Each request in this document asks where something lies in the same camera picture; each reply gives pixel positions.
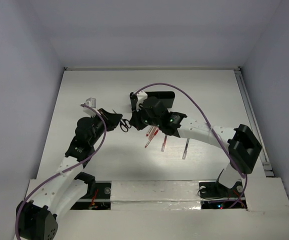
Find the wall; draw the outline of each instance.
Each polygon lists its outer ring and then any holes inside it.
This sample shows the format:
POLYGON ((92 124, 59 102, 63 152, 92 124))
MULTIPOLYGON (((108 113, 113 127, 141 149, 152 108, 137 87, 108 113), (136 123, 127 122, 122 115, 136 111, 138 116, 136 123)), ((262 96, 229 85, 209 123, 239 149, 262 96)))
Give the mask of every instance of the wall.
POLYGON ((243 76, 273 170, 289 195, 289 0, 281 2, 243 76))
POLYGON ((0 0, 0 240, 34 178, 63 68, 26 0, 0 0))
POLYGON ((66 67, 241 66, 280 0, 30 0, 66 67))

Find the black scissors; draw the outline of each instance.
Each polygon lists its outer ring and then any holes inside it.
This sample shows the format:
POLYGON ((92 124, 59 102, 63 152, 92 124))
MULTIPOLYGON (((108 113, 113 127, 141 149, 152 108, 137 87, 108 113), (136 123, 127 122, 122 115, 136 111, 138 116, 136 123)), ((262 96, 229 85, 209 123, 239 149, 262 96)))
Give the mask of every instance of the black scissors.
POLYGON ((131 125, 130 125, 128 119, 121 118, 119 125, 120 125, 121 130, 122 130, 124 133, 127 133, 127 132, 129 131, 129 129, 131 129, 131 125))

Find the white table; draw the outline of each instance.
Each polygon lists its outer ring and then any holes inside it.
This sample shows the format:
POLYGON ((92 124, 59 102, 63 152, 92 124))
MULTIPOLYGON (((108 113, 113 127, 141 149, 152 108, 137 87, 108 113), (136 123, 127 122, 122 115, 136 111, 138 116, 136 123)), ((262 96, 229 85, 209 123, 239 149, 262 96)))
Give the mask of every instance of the white table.
MULTIPOLYGON (((86 116, 79 106, 81 103, 93 97, 97 99, 97 108, 109 112, 114 109, 130 119, 129 93, 157 82, 173 84, 186 91, 213 125, 249 125, 233 70, 65 71, 37 180, 30 182, 29 189, 59 166, 74 136, 77 120, 86 116)), ((172 89, 155 86, 148 91, 172 89)), ((204 122, 185 96, 176 90, 175 94, 173 111, 204 122)), ((84 171, 94 175, 97 181, 112 181, 112 184, 118 181, 126 184, 161 181, 163 184, 163 181, 214 180, 229 162, 220 149, 195 140, 190 141, 187 157, 182 160, 186 140, 176 137, 168 137, 165 152, 161 152, 162 133, 145 149, 146 132, 146 129, 131 129, 124 133, 119 127, 108 132, 102 149, 84 171)), ((127 198, 132 199, 123 187, 119 194, 127 194, 127 198)), ((199 208, 168 211, 146 204, 107 211, 71 210, 59 223, 55 239, 289 239, 289 201, 284 187, 279 178, 266 178, 260 160, 249 176, 245 196, 248 211, 199 208)))

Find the scissors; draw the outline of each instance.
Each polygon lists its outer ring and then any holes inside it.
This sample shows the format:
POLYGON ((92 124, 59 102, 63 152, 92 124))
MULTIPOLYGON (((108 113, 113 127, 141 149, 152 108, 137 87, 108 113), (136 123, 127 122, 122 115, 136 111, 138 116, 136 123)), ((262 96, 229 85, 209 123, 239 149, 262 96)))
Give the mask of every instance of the scissors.
POLYGON ((121 130, 122 130, 124 133, 127 133, 127 132, 129 131, 129 129, 131 129, 131 125, 130 125, 128 119, 121 118, 119 125, 120 125, 121 130))

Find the robotic arm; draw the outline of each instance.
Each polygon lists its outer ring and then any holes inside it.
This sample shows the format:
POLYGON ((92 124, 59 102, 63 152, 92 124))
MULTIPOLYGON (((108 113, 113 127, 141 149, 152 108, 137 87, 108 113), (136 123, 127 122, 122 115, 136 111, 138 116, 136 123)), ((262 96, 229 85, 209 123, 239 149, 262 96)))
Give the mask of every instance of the robotic arm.
MULTIPOLYGON (((204 143, 221 147, 206 123, 198 123, 184 113, 169 112, 161 99, 145 92, 132 95, 135 106, 132 107, 130 124, 137 130, 147 126, 156 126, 164 134, 178 138, 195 139, 204 143)), ((94 108, 87 99, 82 105, 83 111, 90 117, 83 117, 77 122, 75 136, 65 153, 57 173, 61 175, 46 183, 23 206, 19 213, 19 235, 28 240, 52 240, 58 230, 58 221, 83 196, 92 198, 95 195, 95 177, 83 172, 88 161, 62 172, 85 160, 95 152, 94 144, 105 131, 113 131, 119 124, 122 114, 109 113, 100 108, 95 110, 102 120, 90 110, 94 108)), ((238 128, 214 126, 213 130, 221 139, 231 158, 243 174, 250 174, 256 164, 262 146, 249 127, 240 125, 238 128)), ((218 188, 230 189, 240 174, 229 163, 215 183, 218 188)))

